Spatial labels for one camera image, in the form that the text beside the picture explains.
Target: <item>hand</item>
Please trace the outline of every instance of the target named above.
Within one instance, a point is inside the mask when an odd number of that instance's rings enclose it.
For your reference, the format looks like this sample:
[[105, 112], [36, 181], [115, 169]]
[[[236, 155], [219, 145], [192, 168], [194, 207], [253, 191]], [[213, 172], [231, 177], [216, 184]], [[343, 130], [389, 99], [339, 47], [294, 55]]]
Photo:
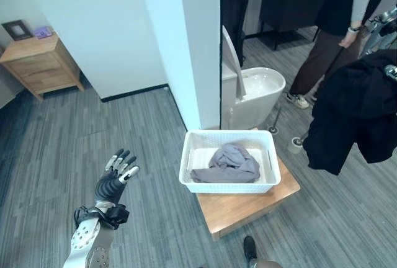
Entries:
[[136, 160], [135, 156], [124, 163], [129, 154], [129, 150], [120, 149], [107, 162], [105, 172], [95, 188], [96, 202], [118, 204], [127, 181], [139, 171], [138, 166], [130, 167]]
[[339, 46], [344, 47], [344, 48], [349, 48], [352, 43], [354, 43], [355, 39], [357, 38], [357, 32], [353, 33], [350, 31], [347, 31], [345, 37], [341, 42], [339, 43]]

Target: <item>shoe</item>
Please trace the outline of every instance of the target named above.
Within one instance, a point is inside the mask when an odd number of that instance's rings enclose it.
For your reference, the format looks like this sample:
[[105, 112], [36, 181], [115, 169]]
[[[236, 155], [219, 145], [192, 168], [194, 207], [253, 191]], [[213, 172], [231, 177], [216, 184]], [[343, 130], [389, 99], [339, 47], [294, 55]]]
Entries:
[[248, 262], [251, 259], [257, 258], [255, 241], [251, 236], [247, 236], [244, 239], [244, 255], [246, 256]]
[[316, 102], [317, 101], [317, 93], [314, 93], [311, 97], [310, 97], [310, 99], [311, 99], [311, 101], [312, 102]]
[[309, 107], [308, 101], [301, 94], [287, 94], [287, 100], [298, 107], [299, 109], [307, 109]]
[[311, 95], [310, 99], [313, 102], [316, 102], [317, 101], [317, 97], [318, 97], [318, 89]]

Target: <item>brown pants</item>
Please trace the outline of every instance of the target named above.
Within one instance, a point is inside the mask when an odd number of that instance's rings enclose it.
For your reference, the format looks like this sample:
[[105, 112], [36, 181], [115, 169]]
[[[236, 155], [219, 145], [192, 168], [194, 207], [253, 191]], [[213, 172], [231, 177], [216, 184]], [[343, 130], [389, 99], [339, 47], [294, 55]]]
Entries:
[[362, 32], [347, 49], [338, 45], [342, 39], [341, 36], [320, 31], [313, 49], [292, 83], [290, 94], [307, 94], [324, 74], [326, 81], [338, 68], [357, 60]]

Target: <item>toilet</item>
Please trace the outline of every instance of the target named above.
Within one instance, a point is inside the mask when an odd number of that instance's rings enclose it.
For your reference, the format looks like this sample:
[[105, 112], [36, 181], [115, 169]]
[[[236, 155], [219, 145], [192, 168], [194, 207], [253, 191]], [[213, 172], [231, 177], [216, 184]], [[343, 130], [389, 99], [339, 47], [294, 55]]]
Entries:
[[285, 87], [285, 79], [270, 68], [241, 70], [225, 26], [222, 36], [221, 129], [248, 130], [265, 121]]

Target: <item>white laundry basket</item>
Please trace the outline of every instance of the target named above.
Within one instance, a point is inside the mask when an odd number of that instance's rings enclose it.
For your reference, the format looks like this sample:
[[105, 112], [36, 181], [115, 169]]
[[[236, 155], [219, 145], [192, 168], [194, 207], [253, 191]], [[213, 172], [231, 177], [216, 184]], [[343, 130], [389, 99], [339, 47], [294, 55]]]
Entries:
[[[259, 163], [260, 178], [253, 183], [199, 183], [193, 169], [208, 168], [215, 151], [226, 143], [239, 143]], [[191, 192], [211, 194], [258, 194], [280, 183], [279, 162], [272, 135], [265, 130], [191, 130], [186, 133], [179, 181]]]

